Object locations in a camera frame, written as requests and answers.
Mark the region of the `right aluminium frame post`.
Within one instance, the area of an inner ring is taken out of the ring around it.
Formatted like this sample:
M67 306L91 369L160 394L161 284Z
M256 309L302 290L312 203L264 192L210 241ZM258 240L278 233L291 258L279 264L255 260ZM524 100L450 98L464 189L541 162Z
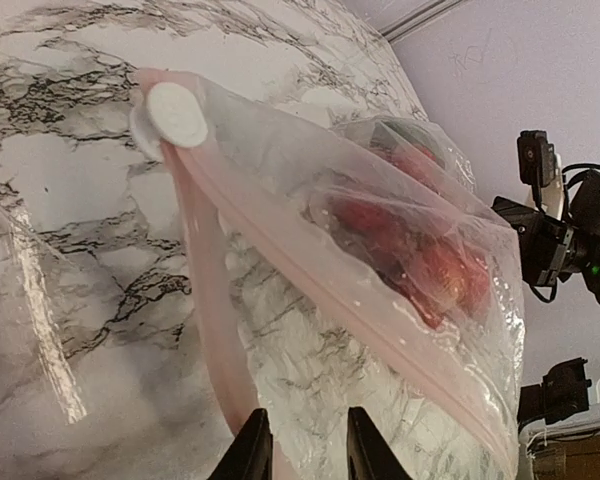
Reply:
M466 3L468 0L427 1L379 32L389 43L394 43Z

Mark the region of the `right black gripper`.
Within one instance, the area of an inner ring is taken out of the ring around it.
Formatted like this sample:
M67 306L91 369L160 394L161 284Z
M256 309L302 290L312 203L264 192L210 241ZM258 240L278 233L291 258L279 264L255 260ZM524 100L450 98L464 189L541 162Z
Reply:
M580 274L600 305L600 168L580 168L564 193L573 187L560 220L500 196L492 209L516 230L523 280L541 302L553 302L558 284Z

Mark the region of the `clear zip top bag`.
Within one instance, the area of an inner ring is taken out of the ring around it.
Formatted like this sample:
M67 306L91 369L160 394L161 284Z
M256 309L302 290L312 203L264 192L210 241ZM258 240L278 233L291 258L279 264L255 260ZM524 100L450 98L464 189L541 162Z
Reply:
M176 189L211 385L238 431L264 408L278 479L343 479L347 417L363 407L415 479L512 479L525 326L515 232L410 143L370 146L376 119L327 129L194 73L142 69L132 135ZM485 255L490 313L429 328L336 244L328 171Z

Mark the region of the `green fake leafy vegetable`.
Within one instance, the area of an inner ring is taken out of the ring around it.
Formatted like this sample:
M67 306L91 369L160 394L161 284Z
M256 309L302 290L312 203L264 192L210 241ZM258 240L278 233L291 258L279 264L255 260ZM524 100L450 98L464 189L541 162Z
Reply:
M380 117L375 124L370 146L389 152L400 140L410 143L441 168L449 166L441 136L434 134L419 120Z

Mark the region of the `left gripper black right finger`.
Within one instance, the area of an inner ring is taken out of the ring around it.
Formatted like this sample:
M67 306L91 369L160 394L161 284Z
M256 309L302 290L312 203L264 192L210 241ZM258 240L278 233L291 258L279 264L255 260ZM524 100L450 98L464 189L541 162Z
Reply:
M347 418L347 463L350 480L411 480L363 407Z

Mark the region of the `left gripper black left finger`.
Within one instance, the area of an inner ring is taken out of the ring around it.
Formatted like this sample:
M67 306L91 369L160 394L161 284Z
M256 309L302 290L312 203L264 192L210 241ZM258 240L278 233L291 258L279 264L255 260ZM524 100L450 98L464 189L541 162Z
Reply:
M268 413L255 409L214 469L214 480L271 480L273 436Z

